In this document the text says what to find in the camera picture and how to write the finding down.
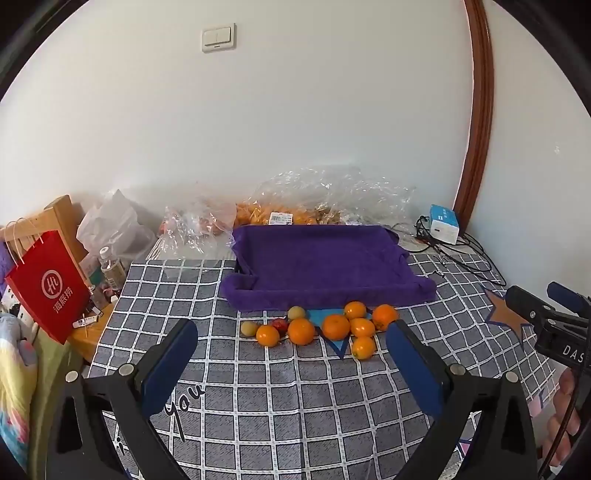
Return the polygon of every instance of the yellow-green fruit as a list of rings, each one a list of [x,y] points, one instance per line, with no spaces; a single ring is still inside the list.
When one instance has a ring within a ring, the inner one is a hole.
[[[240,333],[245,337],[254,337],[259,327],[260,325],[258,323],[247,320],[240,324]]]
[[[302,307],[292,307],[287,312],[287,318],[289,320],[304,319],[306,318],[306,311]]]

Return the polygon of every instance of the silver screw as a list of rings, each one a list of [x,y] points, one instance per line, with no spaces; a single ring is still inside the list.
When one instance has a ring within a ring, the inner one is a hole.
[[[131,375],[133,372],[133,364],[123,364],[119,367],[119,375],[121,375],[122,377],[127,377],[127,375]]]
[[[78,380],[78,372],[76,370],[70,370],[66,373],[66,381],[68,383],[75,382],[76,380]]]
[[[515,372],[507,372],[505,378],[511,383],[517,383],[519,381],[519,377]]]
[[[451,364],[449,371],[454,375],[463,375],[466,373],[466,367],[460,364]]]

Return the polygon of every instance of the green fabric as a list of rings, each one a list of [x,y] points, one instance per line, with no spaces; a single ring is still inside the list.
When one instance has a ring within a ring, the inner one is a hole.
[[[45,478],[47,439],[54,418],[56,402],[66,373],[80,371],[82,357],[69,343],[61,345],[39,328],[33,342],[39,358],[37,388],[31,403],[28,475],[31,480]]]

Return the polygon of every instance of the human hand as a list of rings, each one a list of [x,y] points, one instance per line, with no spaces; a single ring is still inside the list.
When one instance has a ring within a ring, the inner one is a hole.
[[[552,442],[556,438],[558,429],[560,428],[560,423],[564,418],[566,408],[568,407],[571,396],[573,394],[574,375],[573,371],[570,368],[567,368],[566,370],[564,370],[564,372],[562,372],[558,384],[560,386],[560,389],[555,393],[554,398],[552,400],[552,402],[554,403],[554,408],[556,409],[556,413],[552,415],[548,421],[548,436],[542,444],[544,457],[550,451]],[[577,414],[576,410],[573,410],[573,414],[570,416],[569,423],[566,426],[566,432],[568,432],[571,435],[574,435],[579,431],[580,426],[581,421],[579,419],[579,415]],[[558,449],[552,457],[550,465],[559,466],[560,462],[564,461],[565,458],[569,455],[569,453],[570,440],[568,435],[566,435],[565,433],[560,443],[558,444]]]

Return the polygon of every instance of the brown wooden trim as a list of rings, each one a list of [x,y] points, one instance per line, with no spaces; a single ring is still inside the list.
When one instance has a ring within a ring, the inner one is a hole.
[[[495,96],[495,70],[492,43],[482,0],[464,0],[472,39],[474,88],[472,93],[472,119],[468,149],[464,160],[462,179],[453,206],[460,230],[470,222],[478,197],[482,174],[491,140],[492,110]]]

